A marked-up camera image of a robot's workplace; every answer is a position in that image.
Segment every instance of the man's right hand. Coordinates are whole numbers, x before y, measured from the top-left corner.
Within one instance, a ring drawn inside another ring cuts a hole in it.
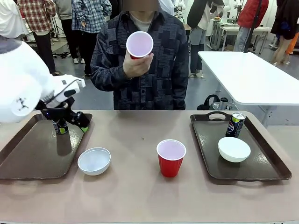
[[[140,59],[132,59],[126,52],[123,62],[123,70],[128,78],[143,76],[150,70],[150,64],[153,61],[154,54],[147,55]]]

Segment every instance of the cup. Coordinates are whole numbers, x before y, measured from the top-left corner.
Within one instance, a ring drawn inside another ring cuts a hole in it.
[[[167,139],[157,145],[161,173],[165,177],[175,177],[186,155],[186,147],[183,143]]]
[[[149,55],[153,47],[153,38],[143,31],[134,32],[127,39],[127,51],[132,59],[139,59]]]

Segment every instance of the plaid shirt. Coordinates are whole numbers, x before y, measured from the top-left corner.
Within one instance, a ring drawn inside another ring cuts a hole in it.
[[[72,29],[96,34],[112,11],[109,0],[72,0]]]
[[[18,0],[18,5],[33,32],[52,29],[50,16],[56,15],[55,4],[52,0]]]
[[[92,82],[99,90],[114,91],[116,110],[184,110],[189,53],[184,25],[166,12],[156,12],[148,33],[154,58],[141,77],[126,78],[126,41],[137,31],[128,13],[106,22],[94,50]]]

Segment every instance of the black can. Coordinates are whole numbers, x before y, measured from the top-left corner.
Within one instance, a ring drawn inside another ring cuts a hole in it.
[[[246,116],[244,114],[239,112],[233,113],[229,121],[228,130],[226,131],[225,136],[238,138],[245,119]]]
[[[69,127],[65,120],[61,119],[58,122],[53,121],[56,134],[65,134],[69,131]]]

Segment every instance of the orange pants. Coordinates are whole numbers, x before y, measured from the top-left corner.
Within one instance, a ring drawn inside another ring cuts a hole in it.
[[[296,33],[296,35],[295,35],[294,39],[292,39],[292,41],[291,41],[291,43],[290,43],[288,49],[285,51],[285,53],[286,53],[287,55],[290,55],[290,54],[293,52],[294,47],[295,47],[296,42],[297,42],[297,39],[298,39],[298,36],[299,36],[299,33]]]

